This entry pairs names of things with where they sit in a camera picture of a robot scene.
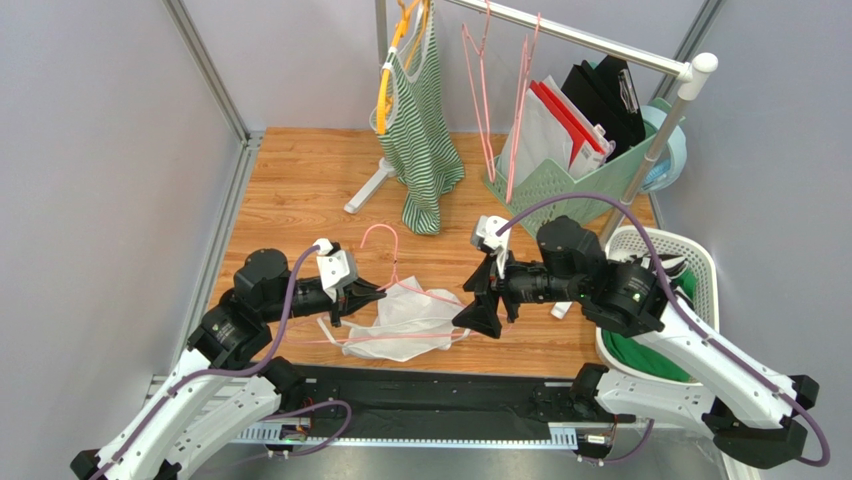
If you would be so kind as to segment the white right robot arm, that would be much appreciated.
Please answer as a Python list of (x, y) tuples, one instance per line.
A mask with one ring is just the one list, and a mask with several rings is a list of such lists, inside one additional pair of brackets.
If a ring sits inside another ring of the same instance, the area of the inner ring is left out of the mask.
[(777, 373), (744, 354), (661, 275), (640, 263), (609, 259), (596, 234), (568, 217), (538, 230), (537, 261), (516, 260), (509, 237), (503, 218), (478, 220), (471, 241), (484, 258), (464, 284), (474, 299), (454, 317), (454, 326), (498, 338), (524, 304), (578, 304), (599, 329), (656, 351), (690, 381), (645, 380), (585, 364), (572, 385), (576, 405), (689, 429), (755, 468), (802, 458), (809, 433), (804, 420), (819, 390), (813, 379)]

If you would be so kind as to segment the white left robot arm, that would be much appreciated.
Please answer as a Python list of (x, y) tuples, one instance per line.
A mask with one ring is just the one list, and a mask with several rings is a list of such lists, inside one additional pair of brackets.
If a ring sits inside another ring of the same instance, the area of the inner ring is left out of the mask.
[(233, 286), (205, 313), (166, 382), (112, 441), (83, 450), (70, 468), (79, 479), (165, 479), (188, 471), (168, 453), (201, 409), (235, 378), (260, 378), (278, 398), (299, 382), (275, 355), (292, 318), (326, 313), (334, 326), (374, 301), (382, 287), (361, 278), (352, 253), (316, 241), (294, 264), (273, 248), (246, 258)]

